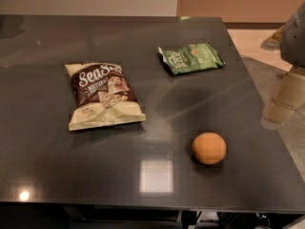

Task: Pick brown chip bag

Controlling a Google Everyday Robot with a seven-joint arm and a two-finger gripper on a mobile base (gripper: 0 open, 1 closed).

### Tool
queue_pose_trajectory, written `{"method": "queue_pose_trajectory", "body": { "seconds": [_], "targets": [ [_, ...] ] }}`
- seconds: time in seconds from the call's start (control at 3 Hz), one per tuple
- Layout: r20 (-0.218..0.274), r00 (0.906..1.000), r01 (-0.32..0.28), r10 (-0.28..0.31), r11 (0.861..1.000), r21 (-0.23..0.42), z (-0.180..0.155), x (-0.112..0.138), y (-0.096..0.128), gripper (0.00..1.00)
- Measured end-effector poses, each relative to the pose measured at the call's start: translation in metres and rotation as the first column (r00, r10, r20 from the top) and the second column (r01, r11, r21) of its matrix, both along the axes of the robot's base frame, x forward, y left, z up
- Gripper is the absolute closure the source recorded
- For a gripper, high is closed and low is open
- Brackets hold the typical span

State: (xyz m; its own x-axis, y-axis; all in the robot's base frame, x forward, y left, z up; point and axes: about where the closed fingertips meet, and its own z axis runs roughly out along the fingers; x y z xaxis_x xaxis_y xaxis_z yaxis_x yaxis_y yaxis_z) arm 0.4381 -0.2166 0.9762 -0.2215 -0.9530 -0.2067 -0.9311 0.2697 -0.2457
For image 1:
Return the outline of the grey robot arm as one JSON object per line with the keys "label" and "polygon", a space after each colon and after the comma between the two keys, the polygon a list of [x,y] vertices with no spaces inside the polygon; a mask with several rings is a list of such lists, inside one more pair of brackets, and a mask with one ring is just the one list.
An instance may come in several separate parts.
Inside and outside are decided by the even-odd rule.
{"label": "grey robot arm", "polygon": [[279,77],[264,107],[261,122],[266,129],[282,125],[305,103],[305,3],[283,28],[280,55],[292,67]]}

